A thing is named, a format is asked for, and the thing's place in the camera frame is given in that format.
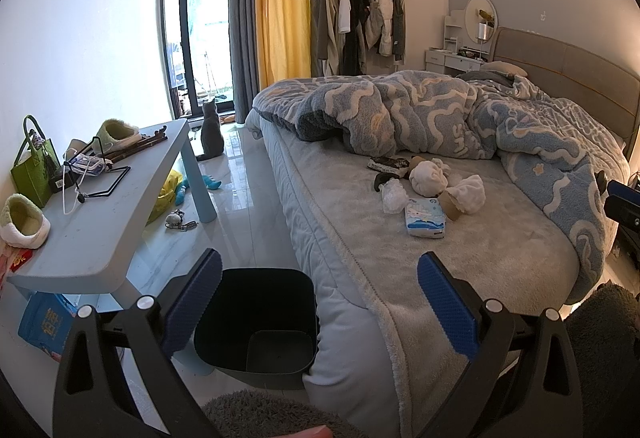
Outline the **brown tape roll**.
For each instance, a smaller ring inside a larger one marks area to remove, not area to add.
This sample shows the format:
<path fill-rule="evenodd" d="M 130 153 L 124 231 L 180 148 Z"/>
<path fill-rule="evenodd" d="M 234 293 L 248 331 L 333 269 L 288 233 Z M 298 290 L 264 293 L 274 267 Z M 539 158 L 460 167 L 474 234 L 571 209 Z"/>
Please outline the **brown tape roll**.
<path fill-rule="evenodd" d="M 421 163 L 423 163 L 424 158 L 421 156 L 413 156 L 413 158 L 410 159 L 410 165 L 409 168 L 413 169 L 416 168 L 417 165 L 420 165 Z"/>
<path fill-rule="evenodd" d="M 443 191 L 442 194 L 439 195 L 438 201 L 442 212 L 451 221 L 456 221 L 462 216 L 462 212 L 458 210 L 454 200 L 446 191 Z"/>

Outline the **white blue tissue pack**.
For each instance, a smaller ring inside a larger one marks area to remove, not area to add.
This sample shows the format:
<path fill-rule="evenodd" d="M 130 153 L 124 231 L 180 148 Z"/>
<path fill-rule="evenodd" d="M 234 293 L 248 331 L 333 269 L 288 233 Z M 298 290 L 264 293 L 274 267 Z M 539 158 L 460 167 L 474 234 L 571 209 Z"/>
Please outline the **white blue tissue pack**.
<path fill-rule="evenodd" d="M 411 236 L 442 239 L 446 219 L 437 198 L 410 199 L 405 207 L 406 229 Z"/>

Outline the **black curved plastic piece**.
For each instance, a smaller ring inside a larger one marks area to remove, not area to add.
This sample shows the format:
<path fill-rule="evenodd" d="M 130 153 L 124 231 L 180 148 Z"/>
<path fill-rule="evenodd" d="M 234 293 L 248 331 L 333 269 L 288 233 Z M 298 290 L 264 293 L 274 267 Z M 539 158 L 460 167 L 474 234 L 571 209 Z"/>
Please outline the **black curved plastic piece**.
<path fill-rule="evenodd" d="M 393 173 L 388 172 L 378 172 L 374 179 L 374 190 L 378 192 L 382 185 L 387 183 L 390 180 L 396 179 L 396 176 Z"/>

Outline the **black trash bin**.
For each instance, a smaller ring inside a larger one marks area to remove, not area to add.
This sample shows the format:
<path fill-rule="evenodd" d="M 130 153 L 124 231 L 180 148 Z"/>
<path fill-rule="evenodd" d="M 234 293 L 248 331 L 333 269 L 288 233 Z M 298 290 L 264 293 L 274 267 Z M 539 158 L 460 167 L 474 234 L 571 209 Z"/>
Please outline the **black trash bin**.
<path fill-rule="evenodd" d="M 194 348 L 244 384 L 302 390 L 318 350 L 316 310 L 314 283 L 302 271 L 227 269 L 195 328 Z"/>

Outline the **grey padded headboard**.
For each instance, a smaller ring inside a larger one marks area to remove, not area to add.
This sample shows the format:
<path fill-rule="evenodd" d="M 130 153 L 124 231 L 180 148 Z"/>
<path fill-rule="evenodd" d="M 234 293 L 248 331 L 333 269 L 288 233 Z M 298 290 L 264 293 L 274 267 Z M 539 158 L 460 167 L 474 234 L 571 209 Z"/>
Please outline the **grey padded headboard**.
<path fill-rule="evenodd" d="M 639 132 L 639 78 L 585 49 L 532 32 L 500 27 L 489 53 L 526 70 L 553 98 L 569 98 L 634 151 Z"/>

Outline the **green slipper near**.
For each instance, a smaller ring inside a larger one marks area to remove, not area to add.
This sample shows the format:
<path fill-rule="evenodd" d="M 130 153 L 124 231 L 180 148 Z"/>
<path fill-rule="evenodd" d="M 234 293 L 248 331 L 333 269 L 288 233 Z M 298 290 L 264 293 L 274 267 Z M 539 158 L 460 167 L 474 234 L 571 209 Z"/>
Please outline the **green slipper near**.
<path fill-rule="evenodd" d="M 38 249 L 47 240 L 50 221 L 22 194 L 12 194 L 1 210 L 1 239 L 15 248 Z"/>

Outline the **green slipper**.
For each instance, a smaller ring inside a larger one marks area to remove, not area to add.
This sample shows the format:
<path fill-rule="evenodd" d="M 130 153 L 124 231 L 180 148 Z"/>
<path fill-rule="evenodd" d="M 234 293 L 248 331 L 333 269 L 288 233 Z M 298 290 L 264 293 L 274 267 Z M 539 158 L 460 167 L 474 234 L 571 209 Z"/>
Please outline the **green slipper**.
<path fill-rule="evenodd" d="M 1 210 L 1 239 L 15 248 L 38 249 L 47 240 L 50 221 L 22 194 L 12 194 Z"/>
<path fill-rule="evenodd" d="M 129 146 L 142 140 L 137 127 L 132 127 L 118 119 L 105 120 L 96 137 L 99 141 L 94 142 L 93 145 L 103 154 L 128 149 Z"/>

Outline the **white dressing table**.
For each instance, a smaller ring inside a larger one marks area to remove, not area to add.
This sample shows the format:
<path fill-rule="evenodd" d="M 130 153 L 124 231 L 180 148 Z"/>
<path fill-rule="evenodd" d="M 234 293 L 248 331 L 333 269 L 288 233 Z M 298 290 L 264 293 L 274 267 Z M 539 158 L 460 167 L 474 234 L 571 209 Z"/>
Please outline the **white dressing table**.
<path fill-rule="evenodd" d="M 424 67 L 427 72 L 444 75 L 460 75 L 462 72 L 479 70 L 488 61 L 488 53 L 464 43 L 466 29 L 464 11 L 453 10 L 444 17 L 442 26 L 442 46 L 428 48 L 424 53 Z"/>

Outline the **bed with grey cover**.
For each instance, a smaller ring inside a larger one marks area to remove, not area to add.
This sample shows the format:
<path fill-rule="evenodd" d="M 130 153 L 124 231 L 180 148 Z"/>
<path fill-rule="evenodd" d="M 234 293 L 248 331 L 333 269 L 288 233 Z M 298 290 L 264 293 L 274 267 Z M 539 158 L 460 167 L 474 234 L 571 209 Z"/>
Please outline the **bed with grey cover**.
<path fill-rule="evenodd" d="M 639 79 L 578 46 L 500 28 L 500 70 L 298 78 L 254 98 L 299 267 L 317 297 L 310 402 L 371 437 L 416 436 L 465 358 L 416 267 L 434 253 L 482 297 L 536 314 L 598 283 L 626 182 Z"/>

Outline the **blue patterned pouch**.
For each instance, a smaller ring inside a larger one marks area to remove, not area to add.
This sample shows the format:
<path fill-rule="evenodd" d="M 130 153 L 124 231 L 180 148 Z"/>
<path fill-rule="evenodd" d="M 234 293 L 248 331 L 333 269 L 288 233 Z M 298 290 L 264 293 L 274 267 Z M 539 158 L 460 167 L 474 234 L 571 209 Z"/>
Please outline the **blue patterned pouch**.
<path fill-rule="evenodd" d="M 86 154 L 76 154 L 66 161 L 66 164 L 76 175 L 90 177 L 102 175 L 113 167 L 113 163 L 107 158 Z"/>

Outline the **green gift bag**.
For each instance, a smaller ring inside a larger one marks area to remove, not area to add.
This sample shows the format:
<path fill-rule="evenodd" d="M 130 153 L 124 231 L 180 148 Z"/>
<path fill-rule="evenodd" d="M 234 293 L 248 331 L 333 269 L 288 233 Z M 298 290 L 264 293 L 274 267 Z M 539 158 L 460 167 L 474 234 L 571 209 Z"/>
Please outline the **green gift bag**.
<path fill-rule="evenodd" d="M 37 119 L 23 119 L 23 141 L 11 168 L 15 190 L 38 207 L 47 205 L 53 194 L 50 181 L 60 168 L 52 140 L 44 134 Z"/>

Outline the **wooden sticks bundle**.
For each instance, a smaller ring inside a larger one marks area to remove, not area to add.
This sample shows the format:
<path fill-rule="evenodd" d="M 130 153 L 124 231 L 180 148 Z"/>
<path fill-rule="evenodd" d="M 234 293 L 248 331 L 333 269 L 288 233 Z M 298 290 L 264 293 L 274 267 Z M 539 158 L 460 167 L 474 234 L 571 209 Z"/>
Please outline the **wooden sticks bundle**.
<path fill-rule="evenodd" d="M 158 143 L 162 143 L 167 139 L 166 130 L 167 126 L 163 126 L 160 129 L 155 130 L 152 135 L 142 135 L 142 138 L 139 141 L 134 142 L 134 144 L 131 144 L 124 149 L 107 153 L 106 158 L 113 164 L 115 164 L 134 154 L 149 149 L 150 147 L 157 145 Z"/>

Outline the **grey cat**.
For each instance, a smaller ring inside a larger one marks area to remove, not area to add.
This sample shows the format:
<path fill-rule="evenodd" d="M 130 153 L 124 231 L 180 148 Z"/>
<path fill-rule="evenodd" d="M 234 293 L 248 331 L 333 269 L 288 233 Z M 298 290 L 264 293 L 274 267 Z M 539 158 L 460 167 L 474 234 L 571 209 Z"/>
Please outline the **grey cat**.
<path fill-rule="evenodd" d="M 203 153 L 196 156 L 197 161 L 207 161 L 207 159 L 218 157 L 224 153 L 224 137 L 220 130 L 220 118 L 216 102 L 204 103 L 202 111 L 201 146 Z"/>

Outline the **clothes rack with garments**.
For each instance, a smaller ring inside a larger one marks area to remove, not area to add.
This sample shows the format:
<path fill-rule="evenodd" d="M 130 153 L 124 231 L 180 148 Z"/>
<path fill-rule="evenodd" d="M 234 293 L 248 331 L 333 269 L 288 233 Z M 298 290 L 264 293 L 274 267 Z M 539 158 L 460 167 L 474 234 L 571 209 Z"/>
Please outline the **clothes rack with garments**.
<path fill-rule="evenodd" d="M 363 75 L 372 56 L 393 69 L 405 64 L 405 0 L 317 0 L 317 3 L 322 76 Z"/>

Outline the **grey curtain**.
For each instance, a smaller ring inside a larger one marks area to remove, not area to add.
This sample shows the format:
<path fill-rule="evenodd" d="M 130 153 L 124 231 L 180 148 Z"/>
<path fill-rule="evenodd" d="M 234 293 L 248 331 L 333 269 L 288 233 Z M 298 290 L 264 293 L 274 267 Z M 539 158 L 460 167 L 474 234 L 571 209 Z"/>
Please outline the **grey curtain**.
<path fill-rule="evenodd" d="M 242 125 L 259 92 L 255 0 L 229 0 L 229 42 L 235 122 Z"/>

